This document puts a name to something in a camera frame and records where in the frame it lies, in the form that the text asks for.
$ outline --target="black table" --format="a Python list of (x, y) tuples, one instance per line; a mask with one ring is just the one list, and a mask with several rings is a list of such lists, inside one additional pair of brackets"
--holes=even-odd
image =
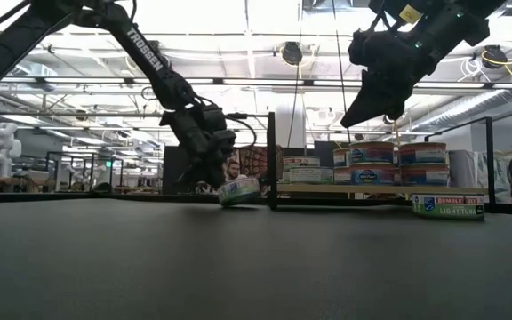
[(512, 216), (0, 204), (0, 319), (512, 319)]

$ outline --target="ceiling duct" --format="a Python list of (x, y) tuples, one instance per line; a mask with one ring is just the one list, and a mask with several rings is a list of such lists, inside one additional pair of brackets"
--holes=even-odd
[[(511, 81), (510, 77), (500, 80), (502, 83), (509, 81)], [(405, 127), (410, 130), (420, 131), (430, 126), (443, 127), (446, 124), (455, 124), (460, 120), (467, 120), (489, 109), (500, 107), (511, 100), (512, 91), (505, 89), (493, 90), (473, 97), (462, 97), (430, 112)]]
[[(338, 12), (351, 11), (353, 8), (368, 8), (369, 0), (335, 0)], [(304, 0), (303, 11), (307, 13), (333, 13), (332, 0)]]
[[(57, 76), (58, 73), (54, 71), (53, 69), (45, 66), (41, 63), (35, 63), (23, 60), (19, 64), (17, 64), (11, 72), (8, 74), (9, 76), (40, 76), (40, 77), (47, 77), (47, 76)], [(36, 89), (42, 89), (47, 92), (51, 92), (56, 89), (56, 84), (27, 84), (31, 88)]]

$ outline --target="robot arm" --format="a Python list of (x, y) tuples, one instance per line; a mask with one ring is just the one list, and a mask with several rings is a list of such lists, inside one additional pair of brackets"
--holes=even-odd
[[(507, 0), (371, 0), (377, 18), (357, 30), (348, 48), (350, 61), (368, 67), (363, 85), (341, 125), (349, 128), (376, 116), (397, 120), (413, 87), (458, 44), (477, 45), (489, 36), (487, 17)], [(389, 26), (386, 12), (396, 24)], [(375, 32), (379, 20), (388, 30)], [(398, 29), (416, 24), (409, 32)]]
[(109, 31), (148, 77), (156, 97), (169, 110), (160, 125), (169, 125), (188, 153), (190, 168), (181, 182), (205, 180), (216, 188), (223, 184), (221, 165), (232, 153), (236, 135), (227, 130), (222, 110), (199, 97), (171, 70), (125, 9), (111, 0), (31, 0), (29, 8), (0, 34), (0, 80), (45, 36), (71, 23)]

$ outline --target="tuna can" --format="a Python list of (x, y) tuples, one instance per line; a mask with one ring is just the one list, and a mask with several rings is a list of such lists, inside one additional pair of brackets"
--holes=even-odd
[(335, 167), (348, 166), (348, 148), (340, 148), (333, 150), (333, 163)]
[(313, 156), (286, 156), (284, 157), (284, 173), (282, 178), (285, 183), (290, 183), (290, 170), (300, 167), (319, 167), (319, 158)]
[(400, 165), (445, 164), (445, 143), (421, 142), (400, 146)]
[(447, 187), (450, 168), (447, 164), (408, 164), (400, 167), (403, 186)]
[(332, 168), (291, 168), (290, 183), (333, 184)]
[(260, 196), (260, 184), (256, 178), (232, 180), (219, 188), (219, 203), (222, 206), (240, 204)]
[(354, 185), (394, 185), (395, 166), (392, 163), (352, 164), (351, 183)]
[(414, 213), (428, 218), (483, 220), (485, 197), (479, 195), (413, 195)]
[(335, 184), (350, 185), (351, 183), (351, 168), (350, 167), (337, 167), (335, 171)]
[(400, 168), (395, 167), (395, 186), (402, 186), (402, 174)]
[(358, 142), (351, 145), (349, 164), (385, 163), (392, 164), (394, 144), (391, 142)]

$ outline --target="shelf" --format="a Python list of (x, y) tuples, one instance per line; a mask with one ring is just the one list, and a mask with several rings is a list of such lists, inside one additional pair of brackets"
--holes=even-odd
[(278, 184), (278, 192), (324, 192), (365, 194), (438, 194), (438, 195), (486, 195), (486, 188), (446, 187), (393, 187), (393, 186), (334, 186)]

